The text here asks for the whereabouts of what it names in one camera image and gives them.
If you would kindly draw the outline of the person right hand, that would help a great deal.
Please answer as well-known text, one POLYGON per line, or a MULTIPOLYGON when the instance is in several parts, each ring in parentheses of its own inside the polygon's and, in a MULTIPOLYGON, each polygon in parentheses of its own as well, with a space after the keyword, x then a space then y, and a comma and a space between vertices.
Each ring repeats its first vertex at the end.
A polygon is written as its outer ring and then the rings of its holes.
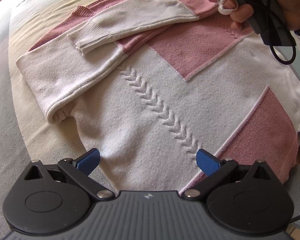
MULTIPOLYGON (((300 0, 277 0, 285 17, 287 27, 291 31, 300 29, 300 0)), ((236 0, 224 0, 223 8, 232 10, 230 27, 233 31, 240 33, 250 29, 248 19, 253 15, 254 9, 249 4, 238 7, 236 0)))

